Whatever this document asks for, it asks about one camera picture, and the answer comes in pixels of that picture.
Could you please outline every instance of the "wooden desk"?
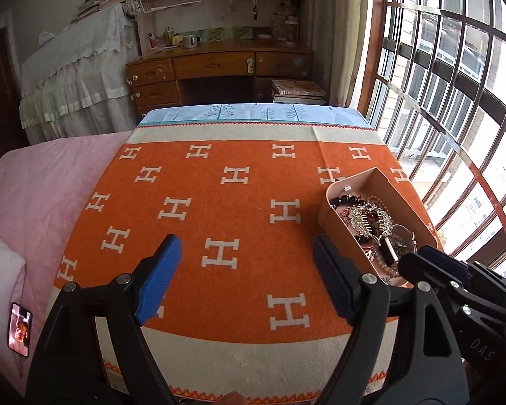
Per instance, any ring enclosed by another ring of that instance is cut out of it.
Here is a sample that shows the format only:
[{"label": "wooden desk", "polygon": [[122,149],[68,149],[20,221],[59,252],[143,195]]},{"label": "wooden desk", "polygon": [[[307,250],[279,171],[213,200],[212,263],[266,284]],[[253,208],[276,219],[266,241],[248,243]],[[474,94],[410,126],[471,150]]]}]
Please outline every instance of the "wooden desk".
[{"label": "wooden desk", "polygon": [[173,48],[127,65],[140,116],[170,106],[271,102],[274,79],[307,79],[312,52],[274,40],[224,40]]}]

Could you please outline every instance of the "white tablecloth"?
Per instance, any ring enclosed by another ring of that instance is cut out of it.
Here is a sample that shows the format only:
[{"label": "white tablecloth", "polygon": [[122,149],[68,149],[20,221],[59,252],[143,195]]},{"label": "white tablecloth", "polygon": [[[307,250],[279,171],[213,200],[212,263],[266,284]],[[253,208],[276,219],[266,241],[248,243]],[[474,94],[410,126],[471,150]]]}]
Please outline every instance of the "white tablecloth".
[{"label": "white tablecloth", "polygon": [[130,131],[135,108],[125,65],[138,55],[116,4],[70,26],[23,63],[20,120],[31,144]]}]

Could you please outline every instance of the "human hand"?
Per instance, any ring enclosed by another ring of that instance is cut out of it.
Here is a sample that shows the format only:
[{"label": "human hand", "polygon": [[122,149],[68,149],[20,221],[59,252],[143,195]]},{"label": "human hand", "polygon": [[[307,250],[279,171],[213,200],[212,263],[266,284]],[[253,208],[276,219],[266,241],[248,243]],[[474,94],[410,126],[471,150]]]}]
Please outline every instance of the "human hand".
[{"label": "human hand", "polygon": [[248,405],[248,401],[239,392],[231,391],[230,393],[225,394],[217,402],[214,402],[214,404],[217,404],[217,405]]}]

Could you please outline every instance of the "smartphone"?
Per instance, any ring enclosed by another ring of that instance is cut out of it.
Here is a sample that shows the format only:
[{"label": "smartphone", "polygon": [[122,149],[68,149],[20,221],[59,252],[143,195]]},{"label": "smartphone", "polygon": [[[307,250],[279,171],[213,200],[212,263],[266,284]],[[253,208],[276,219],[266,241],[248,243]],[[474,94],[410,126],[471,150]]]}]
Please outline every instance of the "smartphone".
[{"label": "smartphone", "polygon": [[7,346],[19,355],[28,358],[31,329],[32,313],[16,303],[11,303]]}]

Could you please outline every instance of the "window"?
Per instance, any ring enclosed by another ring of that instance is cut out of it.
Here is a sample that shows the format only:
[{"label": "window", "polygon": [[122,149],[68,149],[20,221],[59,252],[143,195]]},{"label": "window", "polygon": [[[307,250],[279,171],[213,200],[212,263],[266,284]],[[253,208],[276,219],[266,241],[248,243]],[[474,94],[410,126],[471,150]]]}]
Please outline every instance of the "window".
[{"label": "window", "polygon": [[[367,118],[422,198],[445,251],[468,260],[503,230],[500,209],[506,214],[506,2],[386,5],[384,48]],[[462,151],[468,157],[460,157]],[[506,274],[503,264],[498,270]]]}]

